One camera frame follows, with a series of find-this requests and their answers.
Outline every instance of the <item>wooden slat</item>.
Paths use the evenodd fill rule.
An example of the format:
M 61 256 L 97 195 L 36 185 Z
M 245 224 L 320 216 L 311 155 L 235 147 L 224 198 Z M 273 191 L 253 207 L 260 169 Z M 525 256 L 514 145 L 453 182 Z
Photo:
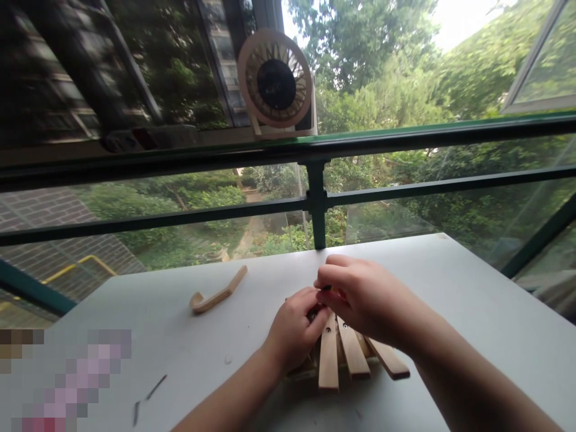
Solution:
M 370 349 L 370 347 L 366 343 L 364 336 L 362 334 L 358 333 L 357 331 L 355 331 L 354 333 L 356 333 L 356 339 L 358 339 L 358 343 L 360 344 L 360 348 L 362 349 L 362 353 L 364 354 L 364 358 L 372 357 L 374 355 L 374 353 L 372 352 L 372 350 Z
M 348 327 L 342 318 L 337 317 L 338 330 L 342 339 L 342 348 L 348 364 L 348 372 L 351 379 L 369 379 L 370 368 L 352 327 Z
M 374 350 L 377 355 L 378 360 L 390 375 L 393 380 L 399 380 L 402 378 L 410 377 L 410 370 L 408 366 L 394 353 L 394 348 L 389 345 L 385 345 L 369 337 L 365 337 L 366 342 Z
M 320 366 L 318 368 L 318 388 L 338 391 L 338 355 L 336 351 L 336 315 L 334 312 L 322 332 L 320 345 Z

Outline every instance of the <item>wooden stick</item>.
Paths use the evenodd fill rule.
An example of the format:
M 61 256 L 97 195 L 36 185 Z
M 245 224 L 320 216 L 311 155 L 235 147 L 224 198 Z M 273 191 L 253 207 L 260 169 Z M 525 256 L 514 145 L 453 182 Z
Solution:
M 338 391 L 338 353 L 336 350 L 336 315 L 334 312 L 322 332 L 320 342 L 320 365 L 318 367 L 318 388 Z
M 232 281 L 230 281 L 228 286 L 209 299 L 204 299 L 200 292 L 195 293 L 190 299 L 190 308 L 194 311 L 194 313 L 197 314 L 204 313 L 207 310 L 212 309 L 222 300 L 232 295 L 247 272 L 248 268 L 246 266 L 240 267 L 240 270 L 238 270 L 238 273 L 236 273 L 236 275 L 232 278 Z
M 378 360 L 380 360 L 380 363 L 382 363 L 382 366 L 384 366 L 390 378 L 396 381 L 410 377 L 408 366 L 394 353 L 394 348 L 372 340 L 369 337 L 365 336 L 364 338 L 378 356 Z
M 364 336 L 362 336 L 362 334 L 358 333 L 357 331 L 355 331 L 354 333 L 356 333 L 356 339 L 358 339 L 358 343 L 360 344 L 360 348 L 362 349 L 362 353 L 364 354 L 364 358 L 370 358 L 370 357 L 374 356 L 374 353 L 372 352 L 372 350 L 370 349 L 370 347 L 366 343 Z
M 370 379 L 370 368 L 356 337 L 356 332 L 352 327 L 348 327 L 342 318 L 337 317 L 337 320 L 350 378 L 353 380 Z

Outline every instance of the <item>brick building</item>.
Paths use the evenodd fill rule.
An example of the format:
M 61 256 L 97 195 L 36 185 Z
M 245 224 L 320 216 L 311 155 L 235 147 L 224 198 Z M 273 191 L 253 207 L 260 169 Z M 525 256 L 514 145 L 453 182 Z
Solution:
M 97 217 L 68 188 L 50 188 L 0 195 L 0 232 L 97 220 Z M 146 271 L 146 268 L 114 235 L 100 235 L 45 243 L 0 248 L 0 257 L 44 281 L 87 256 L 96 256 L 117 274 Z M 54 279 L 48 285 L 79 302 L 110 276 L 94 259 Z M 0 293 L 1 300 L 11 296 Z M 38 314 L 34 307 L 18 306 Z

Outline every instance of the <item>fan grille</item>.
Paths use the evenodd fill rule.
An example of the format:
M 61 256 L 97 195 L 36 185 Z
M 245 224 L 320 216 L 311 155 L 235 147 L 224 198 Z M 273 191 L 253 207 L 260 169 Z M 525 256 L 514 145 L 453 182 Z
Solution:
M 278 122 L 296 117 L 304 105 L 306 92 L 310 91 L 304 68 L 294 51 L 279 41 L 263 41 L 253 49 L 246 62 L 246 84 L 254 105 Z

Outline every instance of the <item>table surface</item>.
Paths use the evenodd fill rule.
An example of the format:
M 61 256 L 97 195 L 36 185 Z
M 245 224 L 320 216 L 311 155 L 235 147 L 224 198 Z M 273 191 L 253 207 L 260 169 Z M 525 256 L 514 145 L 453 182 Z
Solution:
M 576 328 L 450 237 L 431 234 L 111 278 L 46 331 L 32 358 L 0 375 L 0 430 L 54 387 L 89 330 L 130 329 L 131 358 L 99 390 L 98 403 L 88 404 L 78 430 L 169 431 L 261 345 L 285 297 L 312 284 L 332 253 L 387 267 L 561 427 L 576 429 Z M 236 292 L 192 316 L 192 294 L 211 296 L 243 264 L 248 274 Z M 410 379 L 393 382 L 374 365 L 368 381 L 350 382 L 344 371 L 339 394 L 319 393 L 316 380 L 282 383 L 254 430 L 448 430 L 414 363 L 399 355 Z M 164 374 L 133 428 L 134 403 Z

